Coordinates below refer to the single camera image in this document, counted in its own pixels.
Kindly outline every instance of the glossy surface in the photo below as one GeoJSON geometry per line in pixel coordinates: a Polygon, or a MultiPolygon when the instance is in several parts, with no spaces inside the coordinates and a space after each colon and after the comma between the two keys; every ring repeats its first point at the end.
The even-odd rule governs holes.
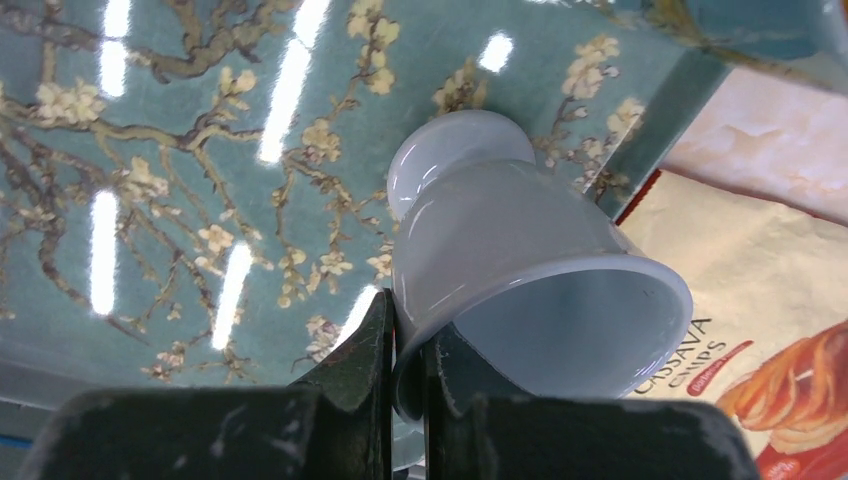
{"type": "Polygon", "coordinates": [[[840,0],[588,0],[616,21],[775,77],[848,94],[840,0]]]}
{"type": "Polygon", "coordinates": [[[848,225],[845,124],[848,98],[737,69],[663,167],[848,225]]]}
{"type": "Polygon", "coordinates": [[[666,148],[723,73],[520,0],[15,0],[0,44],[0,397],[48,407],[298,378],[388,283],[430,118],[504,113],[613,215],[659,158],[621,142],[666,148]]]}
{"type": "Polygon", "coordinates": [[[518,160],[453,170],[421,192],[395,240],[392,292],[397,406],[409,421],[421,411],[407,367],[452,321],[518,387],[615,398],[665,363],[692,318],[683,279],[589,199],[518,160]]]}

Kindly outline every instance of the cassava chips bag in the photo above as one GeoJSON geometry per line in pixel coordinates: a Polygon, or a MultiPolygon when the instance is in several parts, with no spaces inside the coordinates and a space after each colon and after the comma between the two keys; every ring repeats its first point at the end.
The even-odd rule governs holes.
{"type": "Polygon", "coordinates": [[[767,480],[848,475],[848,228],[664,172],[622,229],[695,299],[632,397],[714,403],[767,480]]]}

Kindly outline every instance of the cup base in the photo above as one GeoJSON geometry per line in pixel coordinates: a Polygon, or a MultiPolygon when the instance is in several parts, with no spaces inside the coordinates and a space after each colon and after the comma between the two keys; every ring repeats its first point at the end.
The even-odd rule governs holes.
{"type": "Polygon", "coordinates": [[[392,159],[386,190],[392,212],[403,218],[439,175],[487,160],[536,163],[527,135],[503,115],[465,110],[431,120],[413,132],[392,159]]]}

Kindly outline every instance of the snack bag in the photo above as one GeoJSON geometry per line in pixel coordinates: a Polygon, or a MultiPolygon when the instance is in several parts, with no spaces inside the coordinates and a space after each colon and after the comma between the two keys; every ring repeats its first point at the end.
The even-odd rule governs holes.
{"type": "Polygon", "coordinates": [[[848,476],[848,228],[663,172],[622,229],[695,300],[631,397],[714,403],[767,480],[848,476]]]}

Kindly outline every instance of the cup rim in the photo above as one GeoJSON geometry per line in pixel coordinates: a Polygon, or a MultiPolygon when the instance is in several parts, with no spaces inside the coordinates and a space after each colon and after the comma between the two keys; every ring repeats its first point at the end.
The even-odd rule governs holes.
{"type": "Polygon", "coordinates": [[[617,397],[621,397],[631,392],[638,387],[651,375],[656,373],[656,370],[662,368],[662,365],[668,361],[674,353],[674,349],[683,341],[686,331],[689,328],[689,323],[692,320],[694,312],[694,300],[689,291],[689,287],[683,278],[671,268],[652,260],[647,257],[642,257],[630,253],[604,253],[593,255],[580,255],[559,260],[542,262],[531,265],[523,270],[514,272],[508,277],[500,277],[481,282],[481,285],[474,292],[466,293],[466,297],[462,302],[453,307],[442,307],[435,309],[428,317],[427,325],[421,325],[422,322],[416,324],[415,332],[404,343],[402,351],[398,352],[395,367],[392,371],[392,395],[393,404],[398,415],[407,423],[421,429],[423,412],[407,411],[401,398],[408,396],[409,382],[407,378],[407,367],[413,360],[415,355],[421,351],[424,344],[433,338],[439,330],[449,324],[454,318],[465,313],[471,308],[476,307],[488,298],[495,295],[500,295],[508,290],[525,285],[528,283],[541,280],[543,278],[562,275],[566,273],[576,273],[588,270],[619,270],[625,272],[640,273],[652,277],[667,286],[677,299],[680,301],[682,318],[680,325],[671,335],[668,340],[668,350],[666,353],[655,362],[655,368],[645,371],[642,375],[628,385],[624,386],[618,393],[617,397]]]}

